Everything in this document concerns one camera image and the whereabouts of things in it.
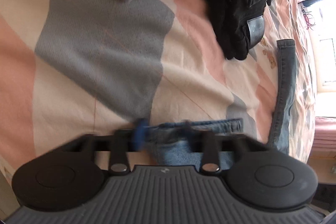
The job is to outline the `blue denim jeans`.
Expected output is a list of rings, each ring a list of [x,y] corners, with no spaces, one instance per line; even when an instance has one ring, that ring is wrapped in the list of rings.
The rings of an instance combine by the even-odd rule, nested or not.
[[[297,75],[297,57],[295,42],[292,39],[277,41],[278,92],[276,106],[272,115],[267,144],[289,155],[289,121],[294,104]],[[187,140],[183,137],[180,123],[164,123],[148,128],[145,150],[159,165],[194,165],[201,163],[201,154],[190,151]],[[196,133],[198,130],[212,130],[218,136],[242,134],[244,122],[242,117],[190,122]]]

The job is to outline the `pink grey patterned bedsheet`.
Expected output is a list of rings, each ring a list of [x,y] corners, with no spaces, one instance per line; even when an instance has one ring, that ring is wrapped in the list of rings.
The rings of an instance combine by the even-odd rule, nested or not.
[[[244,61],[224,58],[205,0],[1,0],[1,173],[84,132],[241,118],[268,140],[278,93],[277,41],[295,42],[289,154],[314,139],[310,41],[296,0],[273,0]]]

